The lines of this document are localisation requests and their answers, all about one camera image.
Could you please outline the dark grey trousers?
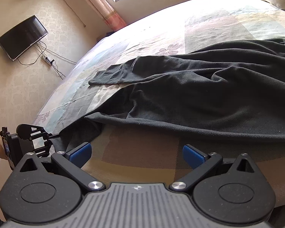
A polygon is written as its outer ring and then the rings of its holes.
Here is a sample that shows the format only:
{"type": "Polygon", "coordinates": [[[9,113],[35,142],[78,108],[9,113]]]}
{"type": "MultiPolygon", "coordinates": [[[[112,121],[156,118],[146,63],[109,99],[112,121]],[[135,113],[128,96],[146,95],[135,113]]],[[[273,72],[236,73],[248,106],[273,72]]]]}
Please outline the dark grey trousers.
{"type": "Polygon", "coordinates": [[[238,40],[186,55],[144,56],[98,72],[122,84],[53,139],[57,151],[90,142],[103,124],[167,130],[233,145],[285,143],[285,39],[238,40]]]}

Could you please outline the pastel patchwork bed sheet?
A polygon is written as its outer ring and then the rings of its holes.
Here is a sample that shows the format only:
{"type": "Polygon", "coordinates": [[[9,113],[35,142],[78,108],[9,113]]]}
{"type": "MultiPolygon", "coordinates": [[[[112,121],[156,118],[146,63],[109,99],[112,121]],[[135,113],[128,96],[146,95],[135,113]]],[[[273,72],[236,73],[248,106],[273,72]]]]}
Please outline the pastel patchwork bed sheet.
{"type": "Polygon", "coordinates": [[[191,0],[104,38],[35,120],[58,151],[93,148],[84,171],[169,184],[183,146],[248,153],[285,205],[285,11],[260,0],[191,0]]]}

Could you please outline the white power strip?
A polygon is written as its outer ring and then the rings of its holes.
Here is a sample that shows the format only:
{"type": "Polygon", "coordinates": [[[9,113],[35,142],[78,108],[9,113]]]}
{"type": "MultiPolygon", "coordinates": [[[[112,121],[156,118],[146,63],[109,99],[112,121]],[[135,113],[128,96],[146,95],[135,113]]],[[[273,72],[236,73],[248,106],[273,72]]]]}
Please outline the white power strip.
{"type": "Polygon", "coordinates": [[[42,58],[42,60],[43,60],[45,63],[47,63],[49,66],[52,66],[53,63],[54,63],[54,59],[53,59],[53,60],[50,60],[47,56],[42,55],[41,58],[42,58]]]}

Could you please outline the black wall television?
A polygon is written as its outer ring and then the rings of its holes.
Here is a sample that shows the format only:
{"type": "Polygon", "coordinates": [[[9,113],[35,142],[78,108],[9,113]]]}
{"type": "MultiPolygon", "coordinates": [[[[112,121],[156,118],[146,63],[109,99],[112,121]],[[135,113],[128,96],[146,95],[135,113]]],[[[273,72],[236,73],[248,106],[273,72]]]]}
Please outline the black wall television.
{"type": "Polygon", "coordinates": [[[0,36],[0,46],[15,61],[47,34],[45,26],[33,15],[0,36]]]}

